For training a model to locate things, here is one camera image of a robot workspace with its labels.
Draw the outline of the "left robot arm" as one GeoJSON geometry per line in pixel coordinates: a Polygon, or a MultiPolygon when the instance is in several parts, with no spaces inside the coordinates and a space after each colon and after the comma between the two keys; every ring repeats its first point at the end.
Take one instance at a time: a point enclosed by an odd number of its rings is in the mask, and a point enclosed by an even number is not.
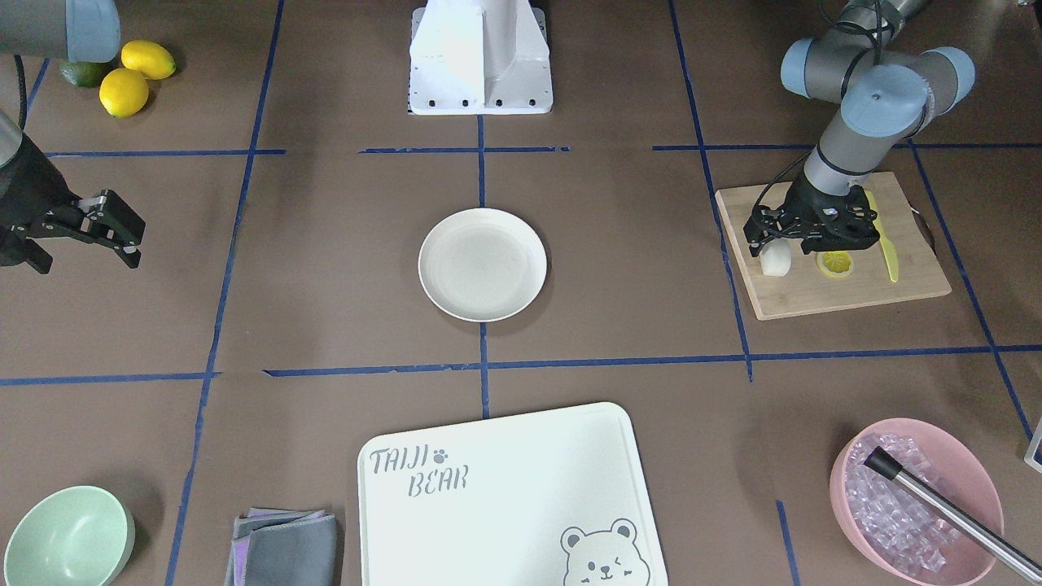
{"type": "Polygon", "coordinates": [[[849,1],[829,30],[794,43],[782,60],[782,84],[838,112],[817,145],[797,160],[782,204],[756,200],[743,227],[753,257],[793,238],[805,255],[864,250],[880,239],[864,187],[890,149],[919,133],[971,92],[970,55],[942,46],[919,55],[888,45],[923,1],[849,1]]]}

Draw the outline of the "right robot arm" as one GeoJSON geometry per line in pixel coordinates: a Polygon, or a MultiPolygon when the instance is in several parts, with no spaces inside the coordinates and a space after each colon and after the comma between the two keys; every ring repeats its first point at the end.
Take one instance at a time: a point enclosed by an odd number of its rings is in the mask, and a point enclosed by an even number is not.
{"type": "MultiPolygon", "coordinates": [[[[120,48],[120,18],[111,1],[4,1],[2,53],[103,63],[120,48]]],[[[42,238],[74,238],[111,249],[130,269],[146,222],[114,190],[82,198],[29,135],[21,118],[1,116],[2,266],[27,265],[48,274],[53,259],[42,238]]]]}

